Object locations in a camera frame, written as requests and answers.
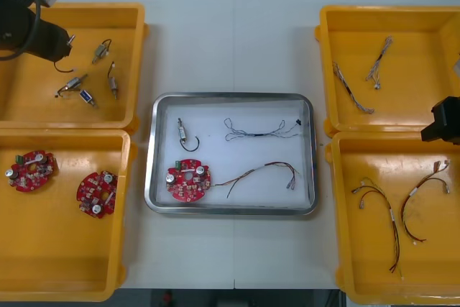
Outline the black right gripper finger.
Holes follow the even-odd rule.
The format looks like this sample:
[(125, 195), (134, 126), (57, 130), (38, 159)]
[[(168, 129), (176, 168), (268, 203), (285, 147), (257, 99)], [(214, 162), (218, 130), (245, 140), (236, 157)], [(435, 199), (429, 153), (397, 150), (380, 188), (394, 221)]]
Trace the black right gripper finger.
[(436, 127), (459, 126), (459, 97), (448, 96), (431, 109)]
[(458, 142), (459, 126), (430, 124), (424, 128), (420, 134), (421, 139), (424, 142), (432, 142), (438, 139), (441, 139), (444, 142)]

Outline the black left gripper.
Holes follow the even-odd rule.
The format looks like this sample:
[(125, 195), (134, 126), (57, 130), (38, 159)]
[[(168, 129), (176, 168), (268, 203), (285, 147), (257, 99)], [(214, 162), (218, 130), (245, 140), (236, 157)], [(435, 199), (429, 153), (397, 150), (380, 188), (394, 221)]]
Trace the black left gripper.
[(70, 36), (64, 28), (41, 21), (34, 37), (34, 54), (55, 63), (69, 56), (69, 40)]

